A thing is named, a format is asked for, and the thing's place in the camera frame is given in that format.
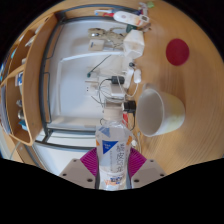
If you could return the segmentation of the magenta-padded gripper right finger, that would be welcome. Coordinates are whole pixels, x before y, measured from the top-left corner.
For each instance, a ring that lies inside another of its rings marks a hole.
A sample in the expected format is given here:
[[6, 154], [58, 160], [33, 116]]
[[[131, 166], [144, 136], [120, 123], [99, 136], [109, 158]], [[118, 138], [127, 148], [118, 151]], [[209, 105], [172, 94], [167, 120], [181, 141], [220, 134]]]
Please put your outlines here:
[[129, 189], [143, 187], [165, 176], [165, 171], [154, 159], [146, 159], [134, 148], [130, 150], [128, 159]]

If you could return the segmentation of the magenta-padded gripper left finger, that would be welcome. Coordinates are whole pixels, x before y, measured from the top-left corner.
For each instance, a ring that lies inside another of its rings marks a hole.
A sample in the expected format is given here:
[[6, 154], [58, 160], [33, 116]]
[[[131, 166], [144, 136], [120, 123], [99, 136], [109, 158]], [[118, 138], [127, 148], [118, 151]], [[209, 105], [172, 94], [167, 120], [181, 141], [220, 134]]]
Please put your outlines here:
[[99, 188], [99, 165], [95, 148], [80, 159], [73, 158], [60, 173], [60, 177], [89, 189]]

